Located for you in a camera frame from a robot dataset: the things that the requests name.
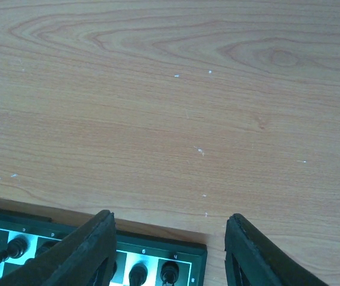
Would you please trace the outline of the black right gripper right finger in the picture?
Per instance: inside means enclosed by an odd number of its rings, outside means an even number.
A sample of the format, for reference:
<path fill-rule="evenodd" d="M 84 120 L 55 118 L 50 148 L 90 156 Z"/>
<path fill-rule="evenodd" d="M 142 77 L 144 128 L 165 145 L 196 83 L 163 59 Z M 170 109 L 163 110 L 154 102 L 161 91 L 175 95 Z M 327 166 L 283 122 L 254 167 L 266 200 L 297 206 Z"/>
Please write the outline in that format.
<path fill-rule="evenodd" d="M 326 285 L 242 214 L 227 220 L 224 249 L 228 285 Z"/>

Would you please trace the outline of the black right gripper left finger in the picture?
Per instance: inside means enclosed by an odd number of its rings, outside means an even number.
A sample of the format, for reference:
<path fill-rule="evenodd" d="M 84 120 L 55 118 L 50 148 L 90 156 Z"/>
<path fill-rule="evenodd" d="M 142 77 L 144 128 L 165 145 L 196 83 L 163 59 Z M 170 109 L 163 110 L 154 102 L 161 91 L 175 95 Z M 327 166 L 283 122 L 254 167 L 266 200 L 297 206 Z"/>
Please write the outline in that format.
<path fill-rule="evenodd" d="M 96 285 L 109 285 L 116 248 L 114 213 L 102 210 L 50 250 L 3 276 L 0 285 L 87 285 L 97 271 Z"/>

